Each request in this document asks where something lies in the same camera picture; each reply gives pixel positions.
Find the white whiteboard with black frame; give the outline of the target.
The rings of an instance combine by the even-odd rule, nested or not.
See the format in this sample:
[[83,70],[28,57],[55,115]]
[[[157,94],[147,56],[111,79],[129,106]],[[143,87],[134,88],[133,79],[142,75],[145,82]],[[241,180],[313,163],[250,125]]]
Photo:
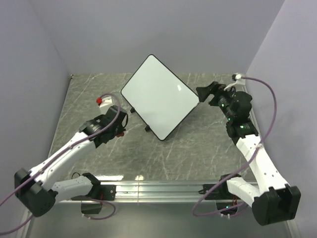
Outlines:
[[200,103],[197,94],[154,55],[142,62],[121,95],[160,141]]

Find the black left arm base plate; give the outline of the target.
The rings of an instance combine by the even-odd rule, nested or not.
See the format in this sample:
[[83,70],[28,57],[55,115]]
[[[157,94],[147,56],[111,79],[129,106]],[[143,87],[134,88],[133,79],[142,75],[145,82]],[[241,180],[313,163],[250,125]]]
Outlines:
[[93,185],[92,189],[87,195],[79,195],[72,197],[71,200],[104,200],[114,201],[116,194],[116,185],[114,184],[101,184]]

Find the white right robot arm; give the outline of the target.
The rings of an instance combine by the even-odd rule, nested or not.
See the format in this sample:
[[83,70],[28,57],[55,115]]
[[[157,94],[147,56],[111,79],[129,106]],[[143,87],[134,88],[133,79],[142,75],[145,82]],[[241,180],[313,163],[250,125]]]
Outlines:
[[250,119],[252,96],[216,81],[206,87],[197,87],[196,91],[200,102],[213,95],[209,105],[221,109],[228,120],[227,134],[247,161],[241,170],[250,168],[258,184],[254,187],[235,171],[222,176],[214,186],[204,188],[202,200],[214,191],[224,198],[239,198],[251,207],[261,226],[293,220],[301,193],[279,173],[263,147],[262,138]]

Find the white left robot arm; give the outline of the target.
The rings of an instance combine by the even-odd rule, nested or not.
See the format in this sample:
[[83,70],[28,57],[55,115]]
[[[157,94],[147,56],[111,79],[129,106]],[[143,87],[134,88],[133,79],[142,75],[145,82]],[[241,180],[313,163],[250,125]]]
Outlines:
[[127,120],[127,111],[112,105],[105,114],[84,122],[74,136],[44,162],[29,171],[20,169],[15,173],[14,185],[21,188],[15,196],[34,217],[40,217],[55,204],[74,197],[100,199],[101,182],[91,173],[64,181],[58,181],[58,178],[100,145],[123,136]]

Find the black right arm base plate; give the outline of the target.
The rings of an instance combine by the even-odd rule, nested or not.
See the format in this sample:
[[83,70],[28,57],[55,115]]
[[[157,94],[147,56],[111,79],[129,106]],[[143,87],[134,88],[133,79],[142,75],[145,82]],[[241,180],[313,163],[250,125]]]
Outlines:
[[[211,188],[215,186],[215,183],[203,184],[202,189],[198,191],[198,194],[204,195]],[[229,200],[233,199],[233,194],[228,191],[226,183],[221,184],[218,188],[213,190],[205,200]]]

